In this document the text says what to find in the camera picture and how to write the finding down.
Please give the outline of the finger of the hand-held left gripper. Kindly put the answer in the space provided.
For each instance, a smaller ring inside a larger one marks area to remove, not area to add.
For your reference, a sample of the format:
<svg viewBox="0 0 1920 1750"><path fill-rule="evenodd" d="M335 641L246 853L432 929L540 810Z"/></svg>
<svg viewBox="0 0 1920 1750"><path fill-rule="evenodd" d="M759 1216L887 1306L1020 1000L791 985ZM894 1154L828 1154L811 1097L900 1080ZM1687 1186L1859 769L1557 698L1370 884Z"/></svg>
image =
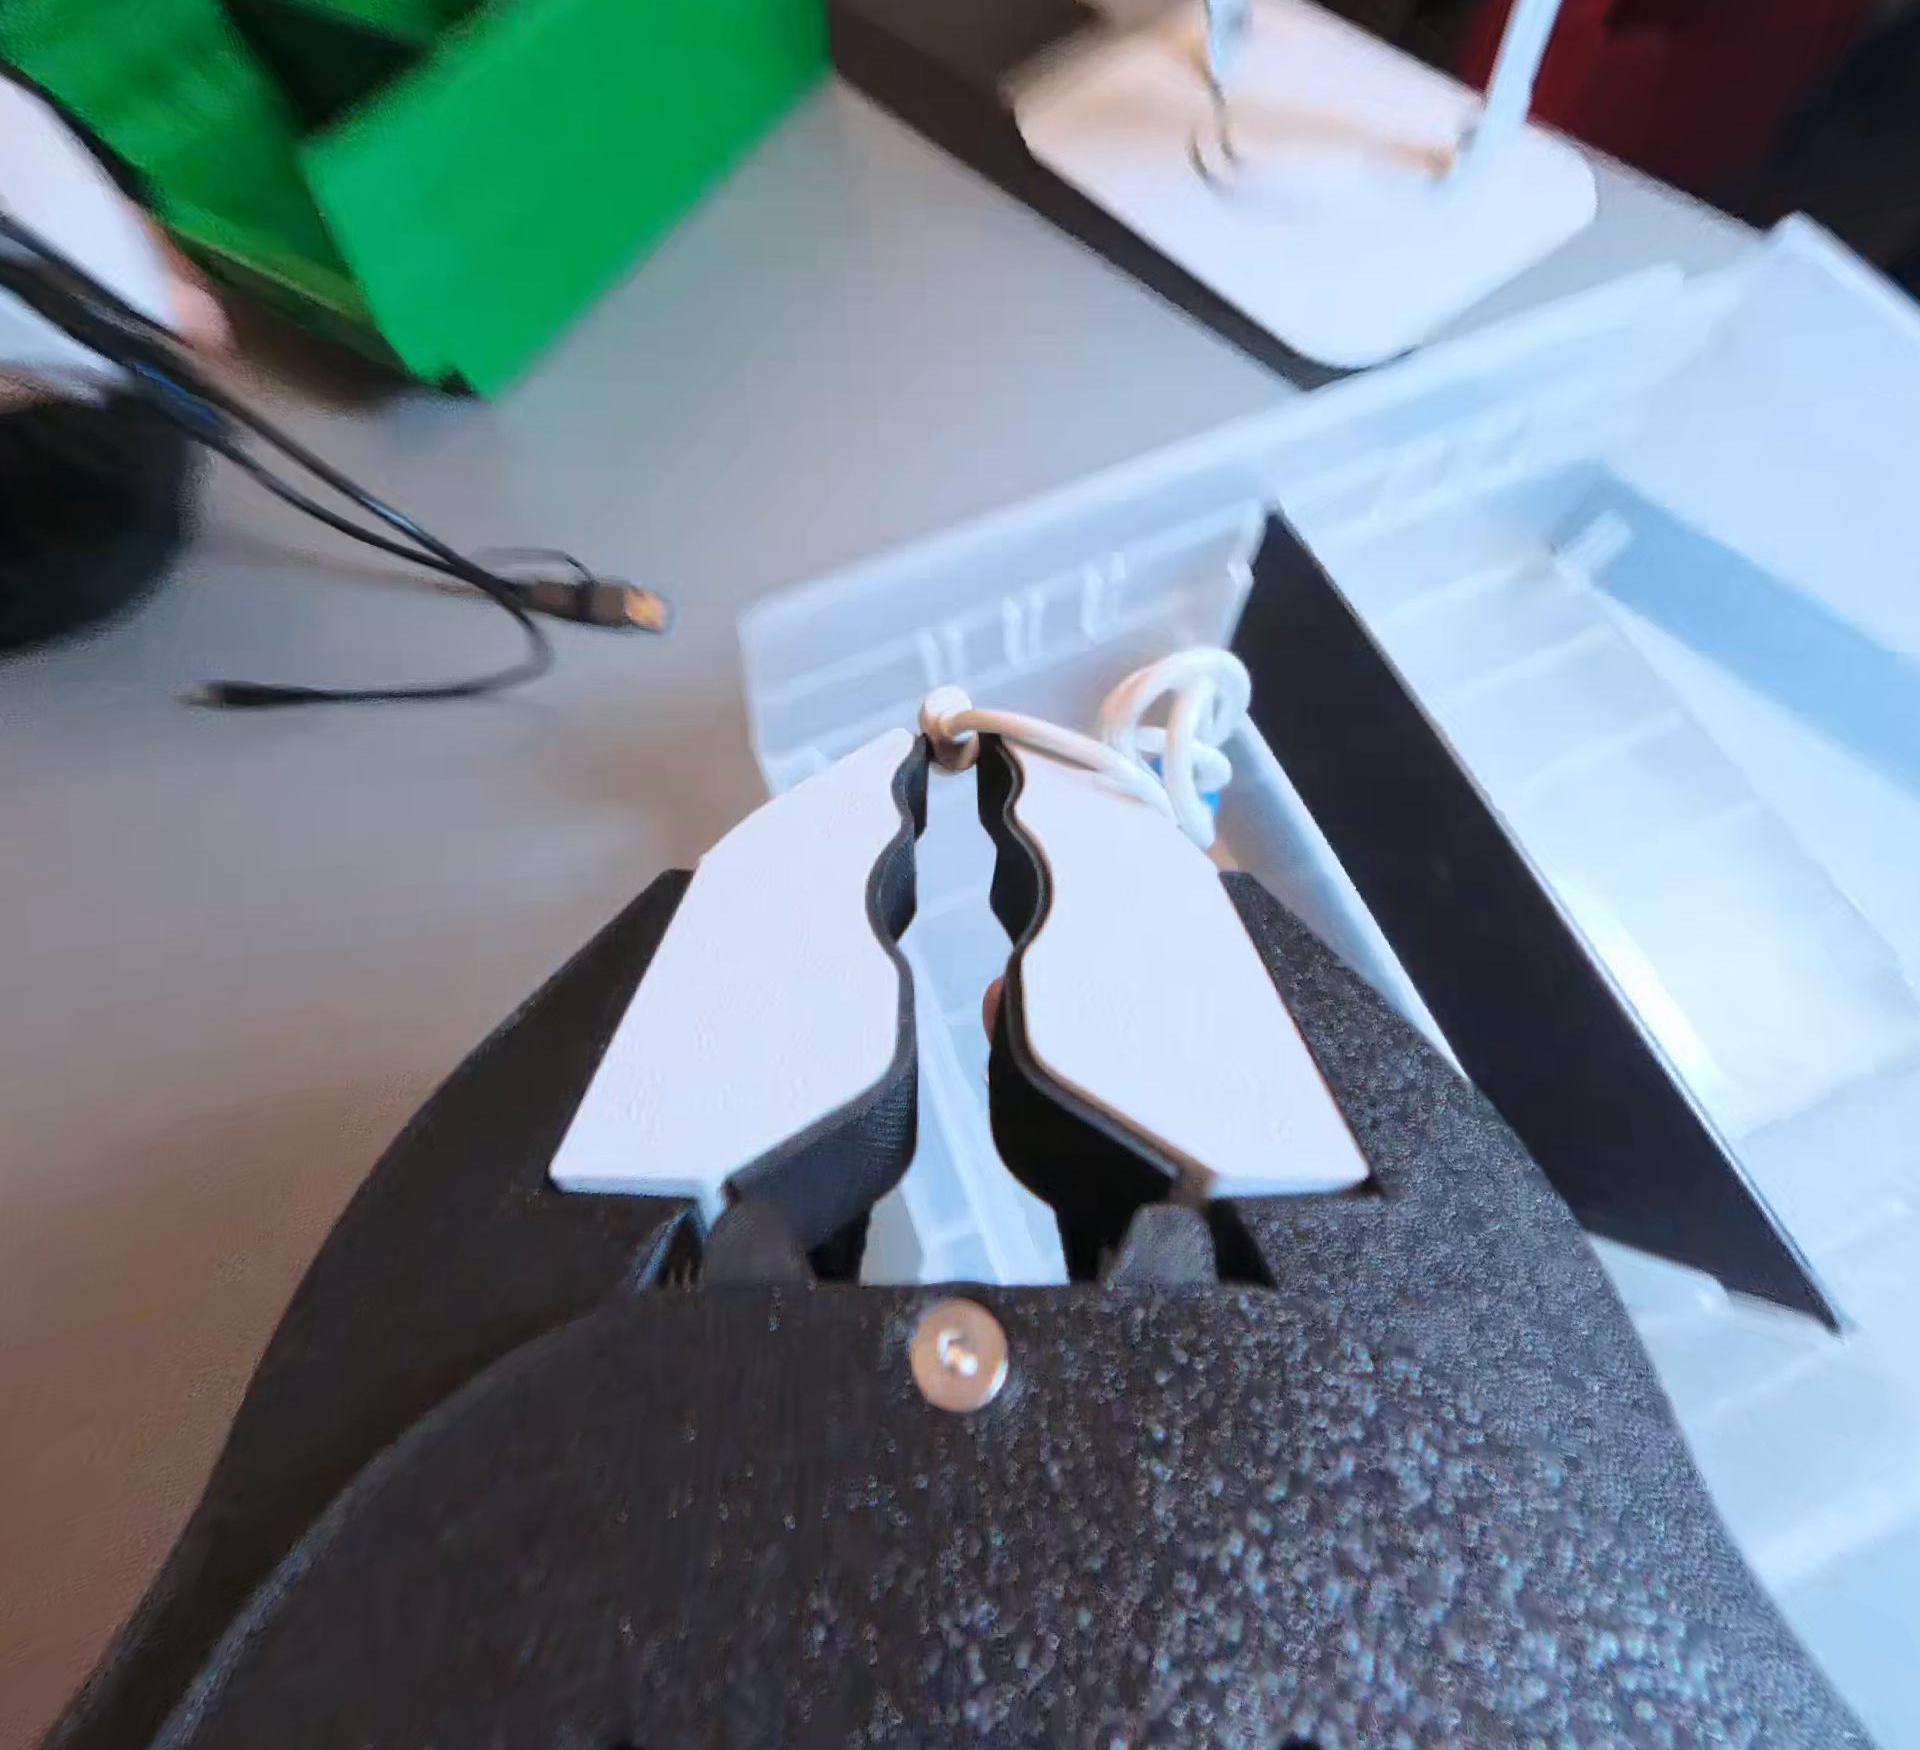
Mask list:
<svg viewBox="0 0 1920 1750"><path fill-rule="evenodd" d="M3 261L30 281L78 277L185 335L167 261L144 216L36 90L3 81Z"/></svg>

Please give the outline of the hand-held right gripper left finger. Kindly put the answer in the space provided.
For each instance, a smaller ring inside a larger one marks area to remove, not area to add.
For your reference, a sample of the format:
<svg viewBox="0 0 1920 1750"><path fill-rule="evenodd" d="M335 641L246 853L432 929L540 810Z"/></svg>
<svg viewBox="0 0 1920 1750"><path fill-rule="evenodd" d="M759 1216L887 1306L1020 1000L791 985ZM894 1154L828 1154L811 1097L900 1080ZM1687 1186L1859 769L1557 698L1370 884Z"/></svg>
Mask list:
<svg viewBox="0 0 1920 1750"><path fill-rule="evenodd" d="M922 741L887 729L776 793L692 872L549 1159L569 1195L751 1198L751 1175L880 1114L825 1200L876 1200L914 1159Z"/></svg>

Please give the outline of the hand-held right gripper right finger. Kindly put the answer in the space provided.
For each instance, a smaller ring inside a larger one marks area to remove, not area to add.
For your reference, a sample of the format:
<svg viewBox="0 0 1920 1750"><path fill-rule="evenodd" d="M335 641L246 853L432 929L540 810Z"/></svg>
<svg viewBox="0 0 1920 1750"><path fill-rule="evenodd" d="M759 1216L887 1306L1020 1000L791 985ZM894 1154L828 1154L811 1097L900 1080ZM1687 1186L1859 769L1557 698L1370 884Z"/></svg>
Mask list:
<svg viewBox="0 0 1920 1750"><path fill-rule="evenodd" d="M1345 1195L1370 1166L1178 822L1091 766L984 735L979 822L1010 939L988 1105L1042 1202Z"/></svg>

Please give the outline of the green plastic bin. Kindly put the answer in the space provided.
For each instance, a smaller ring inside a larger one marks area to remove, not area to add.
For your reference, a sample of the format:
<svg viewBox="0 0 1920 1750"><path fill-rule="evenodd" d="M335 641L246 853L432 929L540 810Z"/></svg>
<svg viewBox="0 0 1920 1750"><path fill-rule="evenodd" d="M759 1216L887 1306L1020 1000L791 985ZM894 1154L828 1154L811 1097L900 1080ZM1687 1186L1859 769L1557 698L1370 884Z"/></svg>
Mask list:
<svg viewBox="0 0 1920 1750"><path fill-rule="evenodd" d="M426 46L305 133L215 0L3 0L213 281L496 393L828 74L825 0L323 0Z"/></svg>

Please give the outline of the clear plastic bin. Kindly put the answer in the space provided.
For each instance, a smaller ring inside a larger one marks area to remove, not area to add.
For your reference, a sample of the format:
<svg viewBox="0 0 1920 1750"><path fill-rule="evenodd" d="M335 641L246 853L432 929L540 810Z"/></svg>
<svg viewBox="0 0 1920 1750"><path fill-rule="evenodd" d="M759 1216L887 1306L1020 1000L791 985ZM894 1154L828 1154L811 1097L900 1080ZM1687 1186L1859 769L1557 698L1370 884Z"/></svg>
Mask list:
<svg viewBox="0 0 1920 1750"><path fill-rule="evenodd" d="M922 699L1090 729L1291 526L1841 1329L1600 1236L1755 1574L1918 1745L1918 305L1829 230L1649 268L739 617L768 793ZM1453 1056L1255 719L1218 854Z"/></svg>

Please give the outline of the black textured pad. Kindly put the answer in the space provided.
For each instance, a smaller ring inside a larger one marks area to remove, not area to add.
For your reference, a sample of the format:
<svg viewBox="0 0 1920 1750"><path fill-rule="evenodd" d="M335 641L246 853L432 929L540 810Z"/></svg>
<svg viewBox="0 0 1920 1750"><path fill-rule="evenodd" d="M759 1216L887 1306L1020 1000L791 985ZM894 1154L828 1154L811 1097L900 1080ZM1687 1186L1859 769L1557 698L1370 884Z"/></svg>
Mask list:
<svg viewBox="0 0 1920 1750"><path fill-rule="evenodd" d="M7 408L3 657L135 610L186 551L201 470L201 448L130 395Z"/></svg>

